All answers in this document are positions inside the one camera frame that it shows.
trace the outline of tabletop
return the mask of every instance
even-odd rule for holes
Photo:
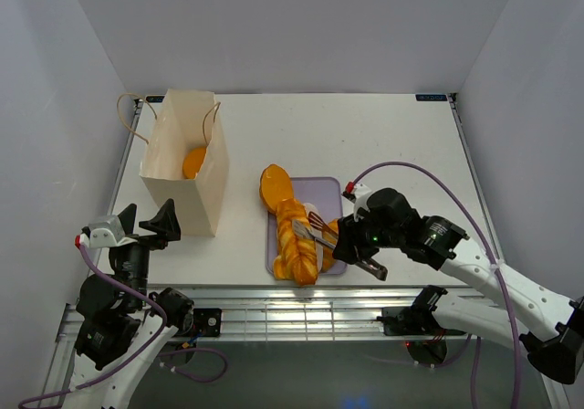
[[[290,287],[266,271],[267,213],[259,196],[261,172],[270,164],[291,176],[331,176],[341,186],[367,167],[384,161],[416,163],[437,175],[458,196],[486,232],[464,147],[447,101],[417,101],[412,94],[220,94],[221,119],[230,158],[216,237],[183,236],[151,253],[149,284],[174,286]],[[154,109],[160,104],[152,104]],[[153,115],[143,107],[137,132],[148,137]],[[137,223],[152,218],[152,201],[139,169],[145,144],[134,138],[113,206],[119,213],[138,206]],[[371,189],[392,187],[420,215],[441,215],[474,236],[447,194],[423,174],[398,167],[379,169],[363,181]],[[343,201],[345,215],[352,204]],[[146,231],[136,228],[141,234]],[[319,286],[403,287],[462,283],[414,263],[399,250],[376,259],[388,270],[385,282],[349,266],[339,276],[321,276]],[[107,253],[99,268],[111,272]]]

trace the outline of white wall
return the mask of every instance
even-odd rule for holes
[[[128,89],[459,90],[507,0],[79,0]]]
[[[67,300],[73,245],[108,207],[123,91],[77,0],[0,0],[0,407],[38,394]]]
[[[573,298],[584,295],[583,49],[584,0],[509,0],[459,96],[508,262]]]

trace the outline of tray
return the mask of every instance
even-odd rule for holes
[[[301,203],[311,203],[325,222],[342,216],[342,202],[340,200],[340,184],[335,178],[316,176],[309,178],[292,178],[294,195]],[[276,217],[267,215],[267,251],[266,269],[274,275],[272,263],[277,255]],[[319,277],[341,275],[347,270],[347,263],[338,261],[327,271],[320,272]]]

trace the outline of rope handle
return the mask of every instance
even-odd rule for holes
[[[139,133],[137,133],[134,129],[132,129],[131,126],[128,125],[128,123],[124,120],[123,116],[121,115],[121,112],[120,112],[120,102],[126,96],[135,97],[137,99],[140,99],[144,103],[146,103],[148,106],[150,106],[150,109],[154,113],[154,119],[155,120],[158,120],[158,114],[156,113],[156,111],[154,110],[154,108],[152,107],[152,105],[144,97],[142,97],[140,94],[135,94],[133,92],[124,92],[123,94],[120,94],[120,96],[118,97],[118,103],[116,103],[116,108],[118,109],[118,117],[120,117],[121,124],[123,124],[124,125],[124,128],[126,128],[128,131],[130,131],[131,133],[133,133],[134,135],[136,135],[138,138],[144,140],[146,142],[146,144],[148,144],[148,139],[146,137],[140,135]]]
[[[209,115],[211,115],[211,112],[215,111],[215,113],[213,114],[213,124],[215,123],[215,120],[217,119],[217,111],[219,111],[219,107],[221,106],[221,102],[218,101],[217,103],[215,103],[213,105],[213,107],[211,109],[209,109],[207,111],[206,114],[204,114],[204,118],[203,118],[203,138],[204,138],[204,143],[208,146],[209,145],[209,141],[207,141],[207,134],[204,130],[204,124],[207,121],[207,117],[209,117]]]

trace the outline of paper bag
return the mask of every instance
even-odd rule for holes
[[[212,92],[169,89],[141,162],[140,177],[154,202],[161,206],[174,199],[181,231],[187,236],[215,236],[219,225],[229,172],[219,104]],[[184,158],[205,145],[201,170],[194,179],[186,179]]]

